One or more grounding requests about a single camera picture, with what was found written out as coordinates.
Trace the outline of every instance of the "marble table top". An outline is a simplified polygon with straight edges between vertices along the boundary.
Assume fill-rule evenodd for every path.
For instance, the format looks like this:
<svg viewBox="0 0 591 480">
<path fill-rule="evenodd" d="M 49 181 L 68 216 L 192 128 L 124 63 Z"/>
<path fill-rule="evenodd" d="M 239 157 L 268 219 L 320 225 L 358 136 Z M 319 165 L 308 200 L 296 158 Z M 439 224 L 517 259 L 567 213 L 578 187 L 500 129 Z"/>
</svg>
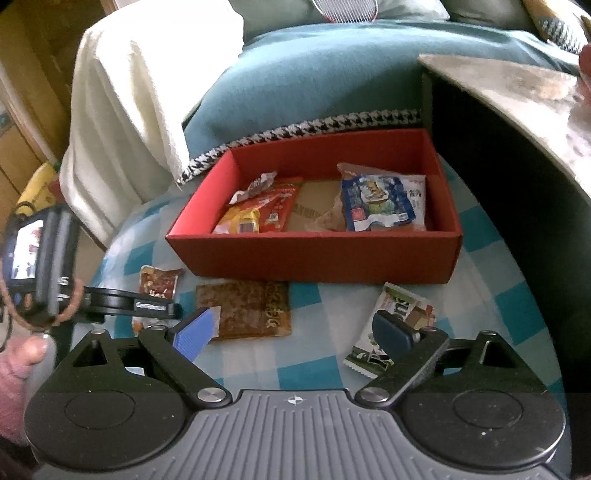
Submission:
<svg viewBox="0 0 591 480">
<path fill-rule="evenodd" d="M 591 203 L 591 98 L 578 77 L 502 60 L 423 54 L 418 61 L 518 128 Z"/>
</svg>

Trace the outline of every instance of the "white towel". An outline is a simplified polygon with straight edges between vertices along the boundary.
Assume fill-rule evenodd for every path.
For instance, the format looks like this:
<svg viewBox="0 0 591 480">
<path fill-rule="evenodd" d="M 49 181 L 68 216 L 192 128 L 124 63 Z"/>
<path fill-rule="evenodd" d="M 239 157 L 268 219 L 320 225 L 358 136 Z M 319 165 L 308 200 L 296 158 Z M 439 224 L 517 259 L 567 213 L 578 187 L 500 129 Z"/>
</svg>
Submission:
<svg viewBox="0 0 591 480">
<path fill-rule="evenodd" d="M 187 167 L 181 123 L 236 62 L 242 35 L 228 0 L 141 0 L 85 32 L 60 186 L 105 245 Z"/>
</svg>

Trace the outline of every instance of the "screw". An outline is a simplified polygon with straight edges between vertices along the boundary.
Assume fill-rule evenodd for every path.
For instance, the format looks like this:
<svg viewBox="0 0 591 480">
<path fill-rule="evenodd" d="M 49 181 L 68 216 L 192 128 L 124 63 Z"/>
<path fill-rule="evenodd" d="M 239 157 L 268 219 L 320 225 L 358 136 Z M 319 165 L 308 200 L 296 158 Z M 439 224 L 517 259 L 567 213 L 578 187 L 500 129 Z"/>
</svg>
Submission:
<svg viewBox="0 0 591 480">
<path fill-rule="evenodd" d="M 206 387 L 197 392 L 197 398 L 206 403 L 218 403 L 226 398 L 226 391 L 218 387 Z"/>
<path fill-rule="evenodd" d="M 390 398 L 388 391 L 379 387 L 366 387 L 359 390 L 359 396 L 366 402 L 382 403 Z"/>
</svg>

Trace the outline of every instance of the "red box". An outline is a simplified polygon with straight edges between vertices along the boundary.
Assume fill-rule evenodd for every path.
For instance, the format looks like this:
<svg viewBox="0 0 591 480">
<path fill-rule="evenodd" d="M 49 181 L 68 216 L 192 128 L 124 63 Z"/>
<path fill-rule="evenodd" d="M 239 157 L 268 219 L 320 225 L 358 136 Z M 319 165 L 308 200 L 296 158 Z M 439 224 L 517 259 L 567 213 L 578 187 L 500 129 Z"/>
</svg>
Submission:
<svg viewBox="0 0 591 480">
<path fill-rule="evenodd" d="M 427 231 L 211 234 L 236 190 L 262 172 L 336 180 L 339 162 L 427 176 Z M 336 283 L 445 283 L 462 229 L 431 139 L 423 129 L 350 132 L 226 152 L 166 236 L 195 275 Z"/>
</svg>

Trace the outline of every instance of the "racket strings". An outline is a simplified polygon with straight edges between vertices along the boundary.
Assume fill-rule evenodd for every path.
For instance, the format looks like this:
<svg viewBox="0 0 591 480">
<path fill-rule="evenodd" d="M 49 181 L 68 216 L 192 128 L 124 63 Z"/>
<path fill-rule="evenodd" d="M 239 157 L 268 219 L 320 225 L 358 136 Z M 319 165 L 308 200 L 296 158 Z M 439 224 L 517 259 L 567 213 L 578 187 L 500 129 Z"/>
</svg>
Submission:
<svg viewBox="0 0 591 480">
<path fill-rule="evenodd" d="M 313 3 L 333 23 L 371 22 L 378 14 L 376 0 L 313 0 Z"/>
</svg>

